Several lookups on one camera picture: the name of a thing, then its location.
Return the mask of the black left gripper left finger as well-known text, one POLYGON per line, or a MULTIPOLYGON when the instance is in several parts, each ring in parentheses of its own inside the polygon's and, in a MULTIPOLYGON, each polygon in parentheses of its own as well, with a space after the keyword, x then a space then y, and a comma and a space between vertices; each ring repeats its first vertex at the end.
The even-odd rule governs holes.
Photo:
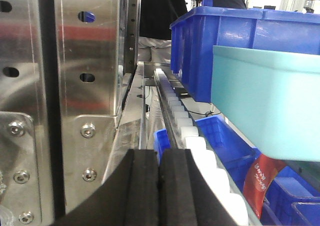
POLYGON ((129 149, 106 182, 54 225, 158 225, 158 162, 129 149))

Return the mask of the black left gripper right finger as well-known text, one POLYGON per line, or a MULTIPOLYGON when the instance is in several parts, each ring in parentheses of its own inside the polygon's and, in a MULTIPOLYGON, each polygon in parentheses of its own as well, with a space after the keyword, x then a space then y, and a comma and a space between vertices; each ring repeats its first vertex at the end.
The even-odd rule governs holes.
POLYGON ((159 225, 236 225, 190 150, 166 149, 159 166, 159 225))

